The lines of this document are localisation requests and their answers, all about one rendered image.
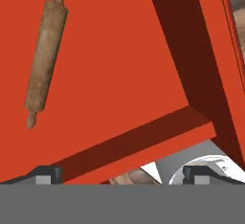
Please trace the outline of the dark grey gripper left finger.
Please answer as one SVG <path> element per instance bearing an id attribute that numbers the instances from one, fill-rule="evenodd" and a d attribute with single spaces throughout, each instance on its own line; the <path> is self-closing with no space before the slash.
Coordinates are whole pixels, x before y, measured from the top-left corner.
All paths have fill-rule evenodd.
<path id="1" fill-rule="evenodd" d="M 25 175 L 0 182 L 0 185 L 56 185 L 62 183 L 61 174 L 61 167 L 38 166 Z"/>

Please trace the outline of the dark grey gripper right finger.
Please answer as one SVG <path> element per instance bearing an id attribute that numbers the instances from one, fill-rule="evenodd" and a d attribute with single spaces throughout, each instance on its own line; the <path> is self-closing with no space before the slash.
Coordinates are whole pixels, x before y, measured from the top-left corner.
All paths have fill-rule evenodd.
<path id="1" fill-rule="evenodd" d="M 184 185 L 244 185 L 244 182 L 222 176 L 207 166 L 184 166 Z"/>

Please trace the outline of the wooden rolling pin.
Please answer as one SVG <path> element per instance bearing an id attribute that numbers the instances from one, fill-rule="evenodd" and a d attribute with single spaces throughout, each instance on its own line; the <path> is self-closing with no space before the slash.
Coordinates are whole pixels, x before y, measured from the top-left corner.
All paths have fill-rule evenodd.
<path id="1" fill-rule="evenodd" d="M 44 4 L 25 98 L 28 129 L 34 127 L 37 113 L 45 108 L 67 13 L 64 0 L 48 0 Z"/>

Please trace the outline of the red open drawer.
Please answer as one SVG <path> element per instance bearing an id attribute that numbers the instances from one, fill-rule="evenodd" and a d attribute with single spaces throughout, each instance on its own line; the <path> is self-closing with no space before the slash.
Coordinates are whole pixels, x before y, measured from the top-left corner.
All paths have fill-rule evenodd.
<path id="1" fill-rule="evenodd" d="M 40 165 L 97 184 L 206 140 L 245 167 L 230 0 L 65 0 L 45 109 L 24 106 L 46 0 L 0 0 L 0 182 Z"/>

